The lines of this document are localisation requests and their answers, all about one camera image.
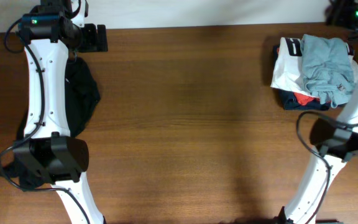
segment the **black wire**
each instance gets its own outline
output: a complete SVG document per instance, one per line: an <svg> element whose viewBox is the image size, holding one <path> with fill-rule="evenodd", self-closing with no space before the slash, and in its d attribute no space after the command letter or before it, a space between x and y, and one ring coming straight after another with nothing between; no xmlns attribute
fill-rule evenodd
<svg viewBox="0 0 358 224"><path fill-rule="evenodd" d="M10 30L17 24L20 22L21 19L15 21L15 23L13 23L12 26L10 26ZM20 140L19 142L15 143L13 146L10 146L9 148L3 150L0 153L0 172L1 175L14 187L16 187L19 190L22 190L24 192L51 192L51 191L62 191L65 192L66 194L68 194L71 199L73 199L73 201L76 203L76 205L78 206L78 208L81 210L82 214L84 215L86 222L88 224L90 224L90 220L88 218L88 215L86 214L84 208L81 206L81 204L79 203L79 201L74 197L74 195L70 192L70 189L64 189L64 188L44 188L44 189L26 189L24 187L21 187L19 184L17 184L16 182L14 182L6 173L5 170L2 166L2 157L7 154L8 152L13 151L13 149L22 146L23 144L25 144L26 142L28 142L31 137L40 129L43 121L44 121L44 112L45 112L45 89L44 89L44 78L42 76L42 69L40 64L38 63L37 57L34 55L33 51L31 50L31 48L28 46L28 44L26 44L21 37L19 36L20 40L24 43L24 47L27 49L27 51L30 53L32 59L34 60L35 66L37 67L37 73L39 74L39 80L40 80L40 91L41 91L41 112L40 112L40 117L39 117L39 121L35 124L35 128L31 131L30 134L26 135L24 139Z"/></svg>
<svg viewBox="0 0 358 224"><path fill-rule="evenodd" d="M9 37L9 34L11 33L11 30L13 29L13 27L15 27L18 23L20 23L22 21L22 18L16 20L6 31L5 36L4 36L4 46L5 49L7 51L9 51L10 53L14 53L14 54L18 54L23 52L24 49L20 49L20 50L12 50L7 46L7 38Z"/></svg>
<svg viewBox="0 0 358 224"><path fill-rule="evenodd" d="M74 60L71 61L70 59L67 59L67 64L75 64L75 62L77 62L77 53L75 50L73 51L73 54L74 54Z"/></svg>
<svg viewBox="0 0 358 224"><path fill-rule="evenodd" d="M312 221L313 217L317 215L321 205L323 204L323 201L324 201L324 198L327 194L327 191L328 191L328 187L329 187L329 181L331 180L331 166L329 165L328 161L323 157L321 156L318 152L316 152L315 150L313 150L312 148L309 147L309 145L306 143L306 141L303 139L303 136L302 134L300 133L300 122L301 122L301 119L302 117L304 117L305 115L307 114L312 114L312 115L315 115L317 116L318 118L321 118L321 119L324 119L326 120L331 126L335 127L335 128L341 128L341 129L349 129L349 128L355 128L355 127L358 127L358 123L356 124L348 124L348 123L343 123L343 122L340 122L340 121L337 121L325 114L322 114L322 113L318 113L318 112L315 112L315 111L305 111L305 112L302 112L299 117L298 117L298 120L296 121L296 135L298 136L298 139L300 140L300 142L302 143L302 145L310 152L312 153L314 156L318 157L319 159L321 159L326 168L327 168L327 182L326 182L326 185L324 187L324 191L323 191L323 194L320 198L320 201L316 207L316 210L313 212L312 216L309 218L309 220L305 223L305 224L309 224L310 221Z"/></svg>

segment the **black mount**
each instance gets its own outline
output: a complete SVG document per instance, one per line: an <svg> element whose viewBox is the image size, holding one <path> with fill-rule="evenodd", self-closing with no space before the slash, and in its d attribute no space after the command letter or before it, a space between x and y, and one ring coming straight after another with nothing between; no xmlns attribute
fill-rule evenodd
<svg viewBox="0 0 358 224"><path fill-rule="evenodd" d="M335 0L328 12L327 25L358 31L358 2L354 0Z"/></svg>
<svg viewBox="0 0 358 224"><path fill-rule="evenodd" d="M323 119L315 122L310 132L310 143L316 146L321 156L329 154L341 158L343 162L358 156L358 133L335 128Z"/></svg>
<svg viewBox="0 0 358 224"><path fill-rule="evenodd" d="M88 146L82 140L52 133L50 138L31 139L13 150L15 156L45 183L80 181L88 169Z"/></svg>
<svg viewBox="0 0 358 224"><path fill-rule="evenodd" d="M88 15L88 3L82 0L85 7L85 17ZM69 50L79 52L107 52L106 26L84 24L76 26L71 18L76 12L72 11L70 0L41 0L28 14L22 16L19 23L19 36L26 44L31 40L50 39L52 43L61 40Z"/></svg>
<svg viewBox="0 0 358 224"><path fill-rule="evenodd" d="M293 222L293 220L291 220L285 216L284 209L285 209L285 207L281 208L280 213L278 214L277 217L274 218L274 221L272 222L272 224L296 224ZM337 220L324 220L324 221L317 221L316 223L319 223L319 224L344 224L343 222L339 222Z"/></svg>

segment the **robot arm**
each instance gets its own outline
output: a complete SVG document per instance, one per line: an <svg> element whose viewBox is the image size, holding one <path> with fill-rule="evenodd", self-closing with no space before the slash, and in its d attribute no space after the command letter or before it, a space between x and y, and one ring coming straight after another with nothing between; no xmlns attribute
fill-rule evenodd
<svg viewBox="0 0 358 224"><path fill-rule="evenodd" d="M328 24L358 30L358 4L348 0L336 1ZM298 192L282 208L276 223L316 223L316 212L332 181L352 157L358 156L358 84L337 122L340 126L349 125L335 128L319 119L310 136L311 143L315 145L313 150L328 162L330 170L322 159L312 155Z"/></svg>
<svg viewBox="0 0 358 224"><path fill-rule="evenodd" d="M337 120L349 124L358 123L358 84L350 102L345 106ZM316 127L312 132L318 132L323 135L322 133L324 131ZM344 143L345 146L342 147L339 152L332 150L331 152L327 152L324 156L332 166L328 187L338 175L339 171L341 171L347 164L348 160L350 160L352 156L358 155L358 149L354 149L350 146L352 143L349 143L350 138L354 138L358 135L358 127L354 127L351 132L347 133L337 132L336 135L337 138L341 139L341 143ZM321 142L321 140L314 140L314 137L312 137L311 140L313 143ZM320 158L312 155L297 194L292 201L285 206L284 213L282 212L281 214L281 217L285 217L285 221L282 221L282 223L291 223L288 220L292 220L292 222L296 224L307 223L311 215L313 215L314 211L317 209L319 201L323 196L324 188L327 184L326 170L325 163ZM309 223L316 223L316 217L314 216Z"/></svg>
<svg viewBox="0 0 358 224"><path fill-rule="evenodd" d="M30 76L24 134L31 139L12 148L26 168L52 188L60 189L57 192L72 223L102 224L106 221L86 178L88 147L84 141L70 137L65 111L69 51L108 50L105 27L98 25L96 30L95 25L85 24L87 15L86 0L41 0L20 20L18 36L26 46Z"/></svg>

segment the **wood grain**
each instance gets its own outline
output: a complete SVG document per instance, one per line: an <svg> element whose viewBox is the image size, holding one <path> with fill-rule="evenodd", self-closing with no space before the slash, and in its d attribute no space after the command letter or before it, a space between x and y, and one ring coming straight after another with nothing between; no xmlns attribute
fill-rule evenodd
<svg viewBox="0 0 358 224"><path fill-rule="evenodd" d="M281 36L304 33L345 34L322 24L122 29L108 31L108 53L81 54L102 100L79 138L88 143L89 184L108 223L277 215L310 155L296 138L299 112L284 111L269 87L271 51ZM0 151L14 139L28 97L25 56L9 54L1 40ZM358 223L358 158L318 217ZM56 193L23 193L0 178L0 223L69 222Z"/></svg>

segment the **white wall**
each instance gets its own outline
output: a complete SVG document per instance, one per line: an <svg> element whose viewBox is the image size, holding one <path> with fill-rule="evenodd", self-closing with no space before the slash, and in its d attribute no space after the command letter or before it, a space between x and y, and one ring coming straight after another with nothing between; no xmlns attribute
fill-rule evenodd
<svg viewBox="0 0 358 224"><path fill-rule="evenodd" d="M0 0L0 32L39 0ZM323 22L328 0L88 0L87 23L108 29Z"/></svg>

